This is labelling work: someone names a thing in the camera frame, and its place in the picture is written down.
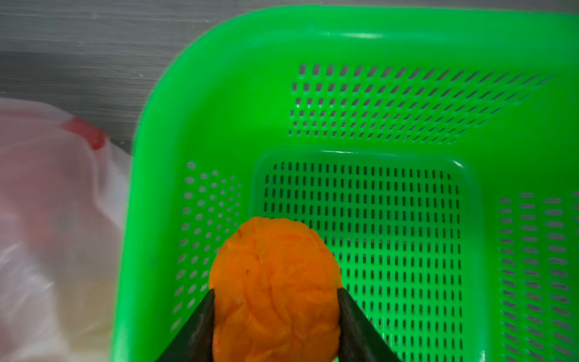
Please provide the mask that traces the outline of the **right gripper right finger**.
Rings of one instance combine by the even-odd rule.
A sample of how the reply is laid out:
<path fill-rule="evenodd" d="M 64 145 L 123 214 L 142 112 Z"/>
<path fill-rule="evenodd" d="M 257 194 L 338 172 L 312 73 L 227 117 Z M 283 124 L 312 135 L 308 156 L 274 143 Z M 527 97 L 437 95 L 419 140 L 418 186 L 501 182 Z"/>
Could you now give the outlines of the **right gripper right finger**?
<path fill-rule="evenodd" d="M 346 289 L 337 291 L 340 362 L 400 362 Z"/>

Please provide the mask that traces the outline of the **pink plastic bag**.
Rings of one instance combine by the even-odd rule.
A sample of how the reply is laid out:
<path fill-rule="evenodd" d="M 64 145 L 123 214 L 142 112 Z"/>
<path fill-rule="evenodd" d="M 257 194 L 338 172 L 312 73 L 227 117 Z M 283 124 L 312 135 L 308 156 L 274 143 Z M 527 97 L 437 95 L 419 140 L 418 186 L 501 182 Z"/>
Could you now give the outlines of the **pink plastic bag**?
<path fill-rule="evenodd" d="M 106 361 L 132 158 L 54 106 L 1 100 L 1 359 Z"/>

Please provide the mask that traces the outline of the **green plastic perforated basket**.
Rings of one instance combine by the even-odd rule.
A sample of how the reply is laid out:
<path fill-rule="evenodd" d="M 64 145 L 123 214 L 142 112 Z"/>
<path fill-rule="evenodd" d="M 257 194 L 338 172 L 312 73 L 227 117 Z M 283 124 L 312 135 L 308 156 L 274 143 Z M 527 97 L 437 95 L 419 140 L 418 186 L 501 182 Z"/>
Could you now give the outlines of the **green plastic perforated basket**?
<path fill-rule="evenodd" d="M 154 361 L 251 217 L 316 230 L 404 361 L 578 359 L 578 16 L 298 6 L 141 115 L 111 359 Z"/>

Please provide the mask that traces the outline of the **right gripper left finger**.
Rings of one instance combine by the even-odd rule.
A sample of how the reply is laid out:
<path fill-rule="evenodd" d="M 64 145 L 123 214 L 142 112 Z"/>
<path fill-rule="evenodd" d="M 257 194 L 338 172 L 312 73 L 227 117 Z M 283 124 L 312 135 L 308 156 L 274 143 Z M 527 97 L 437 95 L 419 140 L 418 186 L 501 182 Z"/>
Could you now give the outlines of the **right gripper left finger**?
<path fill-rule="evenodd" d="M 214 290 L 209 290 L 157 362 L 214 362 L 214 303 Z"/>

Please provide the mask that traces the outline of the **orange fruit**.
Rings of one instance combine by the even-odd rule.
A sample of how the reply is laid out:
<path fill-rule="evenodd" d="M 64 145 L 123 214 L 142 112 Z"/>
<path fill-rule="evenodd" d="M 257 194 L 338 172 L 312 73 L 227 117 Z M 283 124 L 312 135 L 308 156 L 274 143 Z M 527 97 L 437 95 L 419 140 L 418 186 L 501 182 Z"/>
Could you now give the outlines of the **orange fruit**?
<path fill-rule="evenodd" d="M 214 360 L 335 360 L 341 288 L 339 265 L 314 230 L 288 219 L 248 220 L 210 272 Z"/>

